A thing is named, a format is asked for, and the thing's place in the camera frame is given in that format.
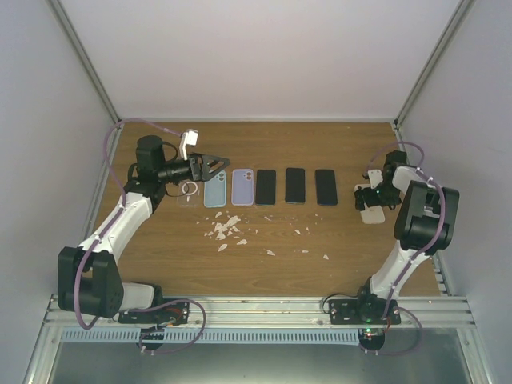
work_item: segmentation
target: smartphone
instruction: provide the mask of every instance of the smartphone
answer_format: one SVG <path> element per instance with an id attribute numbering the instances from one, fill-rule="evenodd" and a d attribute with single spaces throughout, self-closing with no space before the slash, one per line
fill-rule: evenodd
<path id="1" fill-rule="evenodd" d="M 306 202 L 306 171 L 304 168 L 286 168 L 285 201 L 292 204 Z"/>
<path id="2" fill-rule="evenodd" d="M 314 182 L 317 187 L 317 204 L 320 206 L 336 206 L 338 192 L 336 191 L 336 176 L 333 170 L 316 170 Z"/>
<path id="3" fill-rule="evenodd" d="M 204 203 L 206 208 L 220 208 L 226 205 L 226 172 L 223 170 L 205 182 Z"/>
<path id="4" fill-rule="evenodd" d="M 275 170 L 258 170 L 256 172 L 256 205 L 275 206 Z"/>
<path id="5" fill-rule="evenodd" d="M 231 203 L 234 206 L 252 206 L 254 204 L 253 170 L 234 170 L 231 188 Z"/>

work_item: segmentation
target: clear phone case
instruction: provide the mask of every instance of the clear phone case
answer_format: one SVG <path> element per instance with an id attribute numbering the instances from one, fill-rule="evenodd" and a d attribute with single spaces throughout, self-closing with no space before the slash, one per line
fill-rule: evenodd
<path id="1" fill-rule="evenodd" d="M 220 208 L 226 205 L 226 172 L 219 172 L 214 178 L 205 182 L 206 208 Z"/>
<path id="2" fill-rule="evenodd" d="M 234 170 L 231 203 L 234 206 L 252 206 L 254 204 L 253 170 Z"/>

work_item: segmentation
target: lavender phone case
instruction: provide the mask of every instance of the lavender phone case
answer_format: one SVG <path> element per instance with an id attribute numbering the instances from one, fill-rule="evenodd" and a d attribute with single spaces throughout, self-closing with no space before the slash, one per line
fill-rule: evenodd
<path id="1" fill-rule="evenodd" d="M 253 170 L 234 170 L 231 203 L 234 206 L 252 206 L 254 204 Z"/>

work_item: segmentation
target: white wall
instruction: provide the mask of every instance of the white wall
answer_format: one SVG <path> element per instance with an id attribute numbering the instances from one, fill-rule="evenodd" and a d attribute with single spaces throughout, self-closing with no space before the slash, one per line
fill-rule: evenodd
<path id="1" fill-rule="evenodd" d="M 396 117 L 458 0 L 63 0 L 123 117 Z"/>
<path id="2" fill-rule="evenodd" d="M 510 382 L 512 2 L 476 1 L 404 124 L 425 168 L 460 190 L 444 259 L 467 295 L 498 382 Z"/>
<path id="3" fill-rule="evenodd" d="M 109 119 L 48 5 L 0 12 L 0 382 L 19 383 L 57 256 L 80 240 Z"/>

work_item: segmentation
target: black mounting bracket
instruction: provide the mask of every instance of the black mounting bracket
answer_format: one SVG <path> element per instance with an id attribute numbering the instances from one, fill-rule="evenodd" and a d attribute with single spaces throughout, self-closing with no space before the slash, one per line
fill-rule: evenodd
<path id="1" fill-rule="evenodd" d="M 155 284 L 147 284 L 154 288 L 154 297 L 151 307 L 160 306 L 166 302 L 177 300 L 176 298 L 164 298 L 162 288 Z M 119 323 L 121 324 L 170 324 L 180 326 L 187 324 L 189 319 L 190 304 L 188 302 L 179 302 L 171 304 L 160 310 L 151 312 L 121 312 L 119 314 Z"/>
<path id="2" fill-rule="evenodd" d="M 359 288 L 356 298 L 332 298 L 329 303 L 330 323 L 333 325 L 384 326 L 388 323 L 382 318 L 386 300 L 370 292 L 370 278 Z M 394 313 L 396 300 L 391 300 L 387 317 L 392 325 L 400 324 L 400 314 Z"/>

